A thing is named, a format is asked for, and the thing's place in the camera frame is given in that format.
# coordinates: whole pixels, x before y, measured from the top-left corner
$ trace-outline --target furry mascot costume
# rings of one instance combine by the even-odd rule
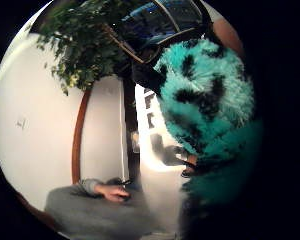
[[[238,196],[262,135],[244,63],[210,36],[173,43],[152,65],[132,64],[132,79],[156,93],[168,132],[198,157],[183,189],[202,206]]]

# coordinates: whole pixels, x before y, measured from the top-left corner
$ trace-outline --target gray clothing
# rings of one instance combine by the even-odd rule
[[[133,240],[161,231],[141,191],[127,187],[131,199],[114,203],[93,191],[100,183],[81,180],[48,194],[45,211],[55,219],[61,234],[76,240]]]

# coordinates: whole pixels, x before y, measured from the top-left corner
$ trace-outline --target black glove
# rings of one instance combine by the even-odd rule
[[[149,88],[160,96],[160,88],[165,77],[155,71],[151,66],[132,61],[132,80],[144,88]]]

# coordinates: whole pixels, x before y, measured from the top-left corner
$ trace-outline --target green leafy plant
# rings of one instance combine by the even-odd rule
[[[50,44],[57,60],[51,73],[59,77],[66,95],[68,87],[90,89],[94,81],[113,74],[115,64],[128,57],[122,39],[129,36],[120,32],[121,19],[137,4],[140,1],[69,1],[54,9],[41,28],[37,47],[45,50]]]

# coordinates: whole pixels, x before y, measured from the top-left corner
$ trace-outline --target white wall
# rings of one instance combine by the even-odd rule
[[[37,38],[19,38],[0,66],[0,166],[8,182],[43,210],[51,189],[72,183],[72,141],[83,92],[62,93],[59,80],[44,69],[54,56],[36,48]],[[122,101],[122,84],[114,77],[96,83],[83,129],[82,177],[128,176]]]
[[[95,82],[82,132],[81,177],[129,178],[123,84],[114,76]]]

